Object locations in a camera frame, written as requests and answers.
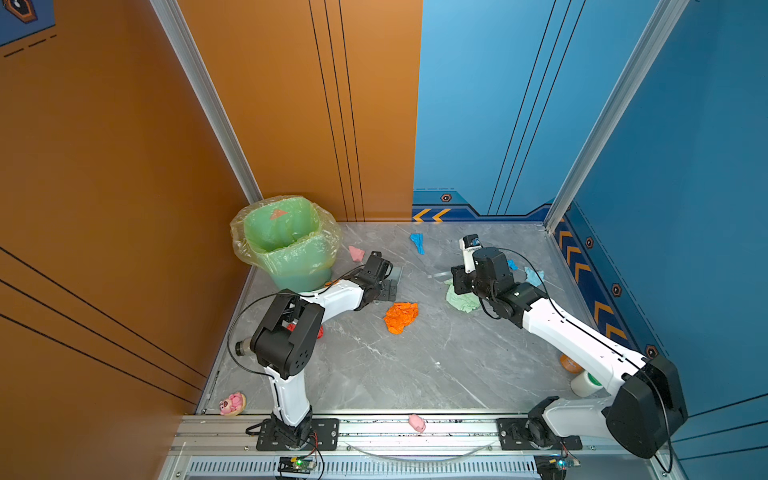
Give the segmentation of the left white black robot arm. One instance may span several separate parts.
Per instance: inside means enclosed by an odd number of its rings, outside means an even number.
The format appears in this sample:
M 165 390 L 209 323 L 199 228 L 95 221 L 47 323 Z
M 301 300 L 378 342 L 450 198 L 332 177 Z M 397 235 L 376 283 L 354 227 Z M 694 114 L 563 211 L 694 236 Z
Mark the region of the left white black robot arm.
M 329 286 L 270 294 L 271 304 L 251 336 L 227 342 L 227 352 L 238 367 L 269 379 L 273 411 L 267 425 L 292 447 L 302 446 L 313 434 L 304 370 L 321 328 L 334 317 L 379 299 L 392 269 L 392 263 L 374 251 L 364 265 Z

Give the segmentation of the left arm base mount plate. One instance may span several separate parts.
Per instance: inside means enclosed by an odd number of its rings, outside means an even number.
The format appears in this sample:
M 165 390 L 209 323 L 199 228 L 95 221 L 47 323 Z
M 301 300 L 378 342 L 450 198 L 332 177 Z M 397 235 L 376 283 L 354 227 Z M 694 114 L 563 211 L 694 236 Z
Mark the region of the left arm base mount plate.
M 258 451 L 335 451 L 339 440 L 338 418 L 310 418 L 289 426 L 276 417 L 265 420 L 257 435 Z

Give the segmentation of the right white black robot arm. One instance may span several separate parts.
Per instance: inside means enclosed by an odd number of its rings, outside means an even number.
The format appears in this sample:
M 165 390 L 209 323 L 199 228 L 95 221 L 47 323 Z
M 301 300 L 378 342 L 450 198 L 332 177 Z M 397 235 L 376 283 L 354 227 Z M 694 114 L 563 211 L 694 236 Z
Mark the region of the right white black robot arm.
M 504 250 L 475 235 L 460 239 L 463 262 L 452 268 L 456 294 L 474 294 L 483 311 L 554 346 L 592 375 L 603 398 L 546 398 L 528 414 L 532 445 L 544 449 L 571 436 L 611 438 L 630 454 L 653 458 L 671 444 L 688 412 L 677 367 L 600 334 L 559 306 L 544 286 L 518 282 Z

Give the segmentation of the grey-blue plastic dustpan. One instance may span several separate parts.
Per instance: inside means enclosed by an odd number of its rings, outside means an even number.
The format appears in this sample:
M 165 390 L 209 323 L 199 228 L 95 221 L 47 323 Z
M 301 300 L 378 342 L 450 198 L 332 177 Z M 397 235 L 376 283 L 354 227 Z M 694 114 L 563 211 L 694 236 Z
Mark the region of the grey-blue plastic dustpan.
M 402 268 L 393 266 L 389 274 L 381 282 L 381 289 L 377 301 L 396 302 L 398 294 L 398 285 L 402 276 Z

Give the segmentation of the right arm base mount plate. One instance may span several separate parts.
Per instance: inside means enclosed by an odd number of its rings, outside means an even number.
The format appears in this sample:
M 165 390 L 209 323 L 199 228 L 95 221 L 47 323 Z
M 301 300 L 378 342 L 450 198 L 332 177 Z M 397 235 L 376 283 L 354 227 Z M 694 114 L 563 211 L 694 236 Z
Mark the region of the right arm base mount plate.
M 523 417 L 498 418 L 498 439 L 503 450 L 581 450 L 579 436 L 558 437 L 542 420 Z

